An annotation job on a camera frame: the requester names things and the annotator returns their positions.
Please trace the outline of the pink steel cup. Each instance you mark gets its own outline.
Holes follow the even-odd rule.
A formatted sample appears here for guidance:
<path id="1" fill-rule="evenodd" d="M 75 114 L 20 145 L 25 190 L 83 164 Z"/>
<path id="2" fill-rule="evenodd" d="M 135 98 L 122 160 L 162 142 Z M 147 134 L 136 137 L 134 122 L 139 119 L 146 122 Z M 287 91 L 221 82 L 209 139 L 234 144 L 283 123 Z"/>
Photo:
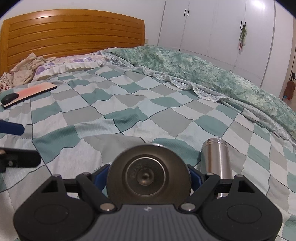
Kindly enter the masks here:
<path id="1" fill-rule="evenodd" d="M 161 145 L 144 144 L 115 158 L 108 171 L 106 190 L 116 206 L 179 206 L 191 193 L 191 176 L 175 152 Z"/>

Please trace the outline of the wooden headboard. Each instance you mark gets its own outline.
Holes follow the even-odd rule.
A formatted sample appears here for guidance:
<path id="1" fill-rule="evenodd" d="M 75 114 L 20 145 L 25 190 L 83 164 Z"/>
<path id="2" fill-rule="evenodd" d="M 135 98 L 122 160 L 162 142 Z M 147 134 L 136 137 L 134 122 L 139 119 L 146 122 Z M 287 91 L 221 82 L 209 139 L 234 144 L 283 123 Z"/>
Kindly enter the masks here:
<path id="1" fill-rule="evenodd" d="M 145 42 L 144 20 L 90 9 L 52 9 L 9 18 L 1 27 L 1 72 L 30 53 L 65 57 Z"/>

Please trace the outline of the white wardrobe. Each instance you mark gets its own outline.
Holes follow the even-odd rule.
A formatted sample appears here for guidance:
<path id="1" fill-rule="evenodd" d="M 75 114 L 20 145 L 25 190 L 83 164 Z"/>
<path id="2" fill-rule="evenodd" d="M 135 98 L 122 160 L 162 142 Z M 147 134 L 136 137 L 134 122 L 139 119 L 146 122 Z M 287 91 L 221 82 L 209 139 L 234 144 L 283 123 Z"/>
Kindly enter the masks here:
<path id="1" fill-rule="evenodd" d="M 247 36 L 239 54 L 245 22 Z M 166 1 L 158 45 L 197 55 L 280 96 L 293 23 L 276 1 Z"/>

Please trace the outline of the beige crumpled cloth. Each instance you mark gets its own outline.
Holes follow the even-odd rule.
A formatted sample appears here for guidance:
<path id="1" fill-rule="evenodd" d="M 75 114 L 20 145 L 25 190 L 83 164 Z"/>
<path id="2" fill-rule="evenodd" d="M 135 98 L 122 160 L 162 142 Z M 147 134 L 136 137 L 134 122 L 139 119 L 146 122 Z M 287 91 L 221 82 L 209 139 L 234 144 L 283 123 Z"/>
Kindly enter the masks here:
<path id="1" fill-rule="evenodd" d="M 12 86 L 16 87 L 31 82 L 39 66 L 55 59 L 55 57 L 44 58 L 43 56 L 38 57 L 34 53 L 29 54 L 10 70 L 9 74 Z"/>

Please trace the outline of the red dotted pillow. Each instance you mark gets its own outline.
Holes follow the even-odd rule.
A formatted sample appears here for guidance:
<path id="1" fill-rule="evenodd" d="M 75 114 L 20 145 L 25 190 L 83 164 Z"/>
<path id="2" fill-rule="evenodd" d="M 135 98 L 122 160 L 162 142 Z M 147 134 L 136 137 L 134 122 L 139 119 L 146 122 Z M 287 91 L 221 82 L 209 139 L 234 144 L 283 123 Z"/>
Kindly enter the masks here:
<path id="1" fill-rule="evenodd" d="M 4 72 L 0 77 L 0 93 L 13 88 L 13 75 L 11 73 Z"/>

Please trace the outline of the brown plush toy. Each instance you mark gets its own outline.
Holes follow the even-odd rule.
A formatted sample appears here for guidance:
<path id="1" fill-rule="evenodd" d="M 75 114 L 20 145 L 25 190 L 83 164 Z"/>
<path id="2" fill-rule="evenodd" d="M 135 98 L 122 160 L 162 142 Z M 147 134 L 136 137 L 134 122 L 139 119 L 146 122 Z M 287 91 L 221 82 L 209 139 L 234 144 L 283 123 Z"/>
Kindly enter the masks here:
<path id="1" fill-rule="evenodd" d="M 288 81 L 287 82 L 287 87 L 285 88 L 285 91 L 284 91 L 284 94 L 283 94 L 284 97 L 286 97 L 288 100 L 292 99 L 294 90 L 295 90 L 294 81 Z"/>

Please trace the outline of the green floral duvet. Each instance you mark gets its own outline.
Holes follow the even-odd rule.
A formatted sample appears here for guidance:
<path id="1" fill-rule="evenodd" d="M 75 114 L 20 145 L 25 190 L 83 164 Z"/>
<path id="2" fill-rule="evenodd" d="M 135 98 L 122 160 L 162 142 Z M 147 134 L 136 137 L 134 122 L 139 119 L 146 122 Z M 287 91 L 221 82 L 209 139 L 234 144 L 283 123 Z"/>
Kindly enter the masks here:
<path id="1" fill-rule="evenodd" d="M 118 65 L 170 81 L 180 88 L 193 88 L 201 98 L 244 107 L 282 138 L 295 138 L 295 112 L 287 104 L 243 77 L 198 56 L 153 45 L 109 48 L 102 54 Z"/>

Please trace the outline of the black computer mouse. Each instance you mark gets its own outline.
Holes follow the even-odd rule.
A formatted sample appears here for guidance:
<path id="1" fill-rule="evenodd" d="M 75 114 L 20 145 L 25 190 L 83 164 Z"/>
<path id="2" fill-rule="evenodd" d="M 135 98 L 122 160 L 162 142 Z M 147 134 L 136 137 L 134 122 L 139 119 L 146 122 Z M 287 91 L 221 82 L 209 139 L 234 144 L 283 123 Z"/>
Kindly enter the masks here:
<path id="1" fill-rule="evenodd" d="M 14 101 L 15 99 L 17 99 L 19 97 L 18 93 L 10 93 L 7 94 L 5 97 L 3 97 L 3 99 L 1 100 L 1 104 L 2 105 L 7 105 L 10 102 Z"/>

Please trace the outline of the checkered teal bed sheet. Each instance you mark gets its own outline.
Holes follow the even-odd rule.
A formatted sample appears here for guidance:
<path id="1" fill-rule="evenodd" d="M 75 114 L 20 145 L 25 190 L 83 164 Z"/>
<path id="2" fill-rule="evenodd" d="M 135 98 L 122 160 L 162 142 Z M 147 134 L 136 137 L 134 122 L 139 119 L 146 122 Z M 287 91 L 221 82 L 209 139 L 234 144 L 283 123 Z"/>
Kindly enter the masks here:
<path id="1" fill-rule="evenodd" d="M 25 127 L 1 134 L 1 146 L 37 150 L 36 168 L 1 174 L 1 240 L 17 240 L 15 210 L 51 175 L 94 172 L 129 147 L 156 143 L 198 165 L 203 143 L 227 142 L 233 174 L 253 182 L 281 211 L 278 240 L 295 240 L 295 142 L 274 133 L 258 113 L 201 99 L 194 90 L 106 64 L 49 77 L 56 89 L 1 109 Z"/>

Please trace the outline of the purple floral pillow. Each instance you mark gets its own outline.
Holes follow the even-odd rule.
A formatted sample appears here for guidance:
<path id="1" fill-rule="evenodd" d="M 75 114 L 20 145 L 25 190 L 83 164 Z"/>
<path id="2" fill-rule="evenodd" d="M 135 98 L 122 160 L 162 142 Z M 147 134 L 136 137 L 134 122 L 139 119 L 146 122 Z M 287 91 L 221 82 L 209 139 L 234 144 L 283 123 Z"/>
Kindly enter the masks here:
<path id="1" fill-rule="evenodd" d="M 108 59 L 103 56 L 100 51 L 56 58 L 53 61 L 46 62 L 44 65 L 39 66 L 36 69 L 32 82 L 44 80 L 48 77 L 65 72 L 101 67 L 107 61 Z"/>

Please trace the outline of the plain stainless steel cup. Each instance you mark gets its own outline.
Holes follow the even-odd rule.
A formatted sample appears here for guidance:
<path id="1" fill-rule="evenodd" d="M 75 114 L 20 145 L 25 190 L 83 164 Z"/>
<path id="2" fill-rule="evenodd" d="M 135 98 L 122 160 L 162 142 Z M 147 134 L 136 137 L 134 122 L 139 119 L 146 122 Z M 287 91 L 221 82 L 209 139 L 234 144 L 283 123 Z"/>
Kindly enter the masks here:
<path id="1" fill-rule="evenodd" d="M 201 172 L 214 173 L 221 179 L 233 179 L 227 143 L 221 138 L 210 138 L 201 150 Z"/>

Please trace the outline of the hanging green plant sachet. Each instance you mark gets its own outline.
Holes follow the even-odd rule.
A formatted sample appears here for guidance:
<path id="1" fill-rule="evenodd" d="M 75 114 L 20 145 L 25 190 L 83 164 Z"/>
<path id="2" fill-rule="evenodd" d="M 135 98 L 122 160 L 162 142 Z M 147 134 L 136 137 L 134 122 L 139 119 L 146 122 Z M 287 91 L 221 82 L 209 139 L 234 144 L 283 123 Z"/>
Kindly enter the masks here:
<path id="1" fill-rule="evenodd" d="M 246 29 L 246 22 L 243 24 L 243 26 L 241 27 L 241 33 L 240 33 L 240 37 L 239 37 L 239 54 L 242 53 L 243 51 L 243 47 L 245 46 L 245 40 L 246 40 L 246 36 L 247 36 L 247 29 Z"/>

